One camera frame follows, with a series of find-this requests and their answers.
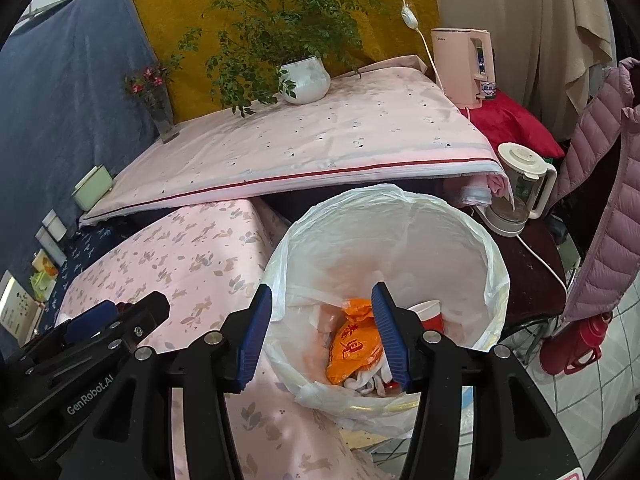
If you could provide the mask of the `red paper cup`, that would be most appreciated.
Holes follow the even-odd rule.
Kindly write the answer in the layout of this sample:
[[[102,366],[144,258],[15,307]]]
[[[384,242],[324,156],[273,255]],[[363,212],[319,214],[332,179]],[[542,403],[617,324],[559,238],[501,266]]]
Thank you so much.
[[[439,300],[423,301],[410,307],[409,310],[420,318],[424,330],[436,330],[439,333],[444,331],[442,308]]]

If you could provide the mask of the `white trash bag bin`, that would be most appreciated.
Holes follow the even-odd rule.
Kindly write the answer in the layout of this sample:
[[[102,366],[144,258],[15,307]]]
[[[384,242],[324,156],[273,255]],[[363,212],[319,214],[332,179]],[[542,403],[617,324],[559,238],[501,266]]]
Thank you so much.
[[[272,292],[264,350],[285,390],[347,430],[410,434],[420,396],[360,394],[326,379],[343,302],[378,282],[395,304],[436,300],[446,336],[488,351],[500,339],[510,278],[480,223],[444,200],[392,184],[355,188],[311,207],[288,228],[262,280]]]

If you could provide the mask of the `green yellow small pouch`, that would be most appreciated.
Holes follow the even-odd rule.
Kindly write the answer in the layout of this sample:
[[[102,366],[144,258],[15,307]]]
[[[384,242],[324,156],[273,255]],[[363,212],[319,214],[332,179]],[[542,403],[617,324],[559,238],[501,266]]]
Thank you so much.
[[[35,300],[46,302],[49,300],[53,289],[55,288],[56,279],[52,278],[46,271],[40,271],[32,274],[29,278],[30,286],[34,292]]]

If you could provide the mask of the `white booklet box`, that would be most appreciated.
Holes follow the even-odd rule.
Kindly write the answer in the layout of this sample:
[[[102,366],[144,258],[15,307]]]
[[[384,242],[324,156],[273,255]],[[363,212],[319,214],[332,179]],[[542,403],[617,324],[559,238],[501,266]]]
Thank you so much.
[[[1,326],[13,336],[21,347],[27,344],[37,329],[42,315],[42,303],[6,271],[1,279]]]

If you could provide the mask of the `yellow printed small box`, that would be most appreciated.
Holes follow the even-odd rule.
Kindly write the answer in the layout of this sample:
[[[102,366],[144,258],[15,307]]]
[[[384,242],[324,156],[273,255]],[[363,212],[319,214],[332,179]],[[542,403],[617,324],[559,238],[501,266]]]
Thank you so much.
[[[35,253],[34,258],[32,258],[32,267],[37,272],[47,274],[50,278],[56,278],[58,276],[58,268],[43,249]]]

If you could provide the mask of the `navy floral cloth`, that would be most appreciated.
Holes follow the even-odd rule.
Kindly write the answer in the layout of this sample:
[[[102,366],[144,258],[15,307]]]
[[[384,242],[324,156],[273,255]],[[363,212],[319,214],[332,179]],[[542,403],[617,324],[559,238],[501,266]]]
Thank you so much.
[[[74,278],[123,240],[124,238],[110,226],[104,226],[104,228],[94,226],[93,228],[80,229],[74,234],[70,239],[70,244],[67,246],[67,259],[62,265],[60,274],[58,274],[53,292],[51,292],[48,301],[44,305],[43,314],[37,328],[38,333],[42,334],[55,326],[66,290],[70,287]]]

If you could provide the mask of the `pink rabbit print tablecloth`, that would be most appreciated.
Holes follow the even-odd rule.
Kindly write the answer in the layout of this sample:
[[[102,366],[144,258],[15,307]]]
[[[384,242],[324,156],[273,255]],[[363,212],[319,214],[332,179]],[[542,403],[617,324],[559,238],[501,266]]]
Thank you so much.
[[[156,352],[182,349],[248,307],[285,230],[261,200],[182,207],[83,270],[67,289],[58,320],[102,300],[135,302],[158,290],[169,316],[143,342]],[[347,446],[332,420],[297,404],[266,359],[246,389],[226,402],[247,479],[387,476],[370,454]]]

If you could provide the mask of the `white cylindrical jar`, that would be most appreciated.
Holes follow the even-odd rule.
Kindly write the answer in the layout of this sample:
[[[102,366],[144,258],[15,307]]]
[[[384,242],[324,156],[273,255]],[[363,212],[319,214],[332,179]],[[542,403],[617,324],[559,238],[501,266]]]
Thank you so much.
[[[56,242],[60,242],[67,233],[65,224],[53,209],[44,216],[42,225]]]

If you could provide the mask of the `red bag on floor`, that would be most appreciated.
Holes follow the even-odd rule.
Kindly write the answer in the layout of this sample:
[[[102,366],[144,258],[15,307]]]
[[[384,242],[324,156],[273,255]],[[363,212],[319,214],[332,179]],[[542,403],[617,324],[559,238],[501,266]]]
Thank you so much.
[[[548,375],[573,375],[602,356],[601,346],[613,319],[605,312],[570,323],[565,330],[546,340],[541,347],[539,362]]]

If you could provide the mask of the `green tissue box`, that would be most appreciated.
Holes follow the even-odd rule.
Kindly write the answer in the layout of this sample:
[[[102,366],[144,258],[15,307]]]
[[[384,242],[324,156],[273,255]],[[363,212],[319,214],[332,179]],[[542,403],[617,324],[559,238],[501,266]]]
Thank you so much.
[[[77,206],[88,212],[112,188],[113,178],[103,166],[94,166],[75,185],[72,197]]]

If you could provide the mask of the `mauve puffer jacket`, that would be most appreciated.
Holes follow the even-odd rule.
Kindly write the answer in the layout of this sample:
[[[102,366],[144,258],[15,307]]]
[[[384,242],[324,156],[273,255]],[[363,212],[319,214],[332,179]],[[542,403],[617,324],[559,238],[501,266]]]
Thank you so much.
[[[564,318],[610,312],[639,272],[639,61],[605,71],[578,118],[549,212],[560,218],[582,263]]]

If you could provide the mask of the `blue backdrop cloth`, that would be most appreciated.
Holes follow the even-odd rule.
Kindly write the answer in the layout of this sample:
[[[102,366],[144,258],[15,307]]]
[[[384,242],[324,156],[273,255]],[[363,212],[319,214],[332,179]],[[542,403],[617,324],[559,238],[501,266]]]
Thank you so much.
[[[23,287],[49,211],[69,228],[76,183],[118,174],[156,139],[124,79],[154,64],[132,0],[67,0],[1,49],[1,270]]]

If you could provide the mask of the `glass vase red flowers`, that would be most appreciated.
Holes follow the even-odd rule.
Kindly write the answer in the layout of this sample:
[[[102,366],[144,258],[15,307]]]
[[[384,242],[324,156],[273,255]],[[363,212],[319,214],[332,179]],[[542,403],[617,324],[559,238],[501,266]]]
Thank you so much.
[[[168,79],[169,70],[160,63],[146,66],[124,77],[126,91],[137,98],[148,111],[163,143],[174,140],[179,134],[167,90]]]

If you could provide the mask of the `mustard yellow backdrop cloth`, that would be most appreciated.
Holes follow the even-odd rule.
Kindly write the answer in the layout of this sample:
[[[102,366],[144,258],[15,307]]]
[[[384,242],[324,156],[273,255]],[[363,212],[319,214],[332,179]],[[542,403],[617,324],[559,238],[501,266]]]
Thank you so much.
[[[221,109],[210,95],[204,62],[217,50],[216,32],[223,18],[205,10],[210,0],[134,0],[140,21],[158,58],[165,61],[178,50],[190,28],[202,31],[198,50],[186,52],[180,70],[170,76],[168,93],[176,122]],[[384,0],[386,12],[359,15],[363,51],[358,64],[369,65],[405,54],[427,59],[431,30],[440,25],[437,0]]]

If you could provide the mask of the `red cushion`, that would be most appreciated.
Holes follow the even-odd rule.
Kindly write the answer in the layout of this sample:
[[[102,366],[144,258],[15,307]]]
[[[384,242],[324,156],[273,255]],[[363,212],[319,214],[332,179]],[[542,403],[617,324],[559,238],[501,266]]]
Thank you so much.
[[[460,107],[460,112],[486,136],[494,150],[500,144],[513,142],[530,148],[543,158],[564,156],[552,133],[525,107],[500,90],[481,107]]]

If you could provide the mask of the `white pot green plant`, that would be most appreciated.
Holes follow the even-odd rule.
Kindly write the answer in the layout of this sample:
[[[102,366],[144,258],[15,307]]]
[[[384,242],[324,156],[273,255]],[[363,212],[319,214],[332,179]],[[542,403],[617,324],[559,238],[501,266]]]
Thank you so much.
[[[243,117],[277,95],[296,98],[302,85],[285,66],[314,58],[357,68],[363,42],[359,15],[386,12],[384,0],[210,0],[224,24],[204,62],[210,95]]]

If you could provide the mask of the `pale pink speckled cloth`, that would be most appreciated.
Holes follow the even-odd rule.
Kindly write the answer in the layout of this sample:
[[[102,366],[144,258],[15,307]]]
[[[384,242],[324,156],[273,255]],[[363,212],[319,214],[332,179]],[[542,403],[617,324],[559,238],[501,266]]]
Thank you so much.
[[[466,177],[477,202],[511,196],[488,139],[426,74],[398,56],[332,80],[319,101],[218,110],[178,125],[114,179],[80,218],[91,226],[134,212],[322,186]]]

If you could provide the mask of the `beige hanging cloth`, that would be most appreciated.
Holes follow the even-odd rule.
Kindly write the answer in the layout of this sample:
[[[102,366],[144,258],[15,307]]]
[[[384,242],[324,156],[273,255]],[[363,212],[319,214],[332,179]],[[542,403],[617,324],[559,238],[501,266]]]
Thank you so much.
[[[490,33],[497,87],[532,112],[556,140],[570,138],[616,64],[606,0],[437,0],[446,27]]]

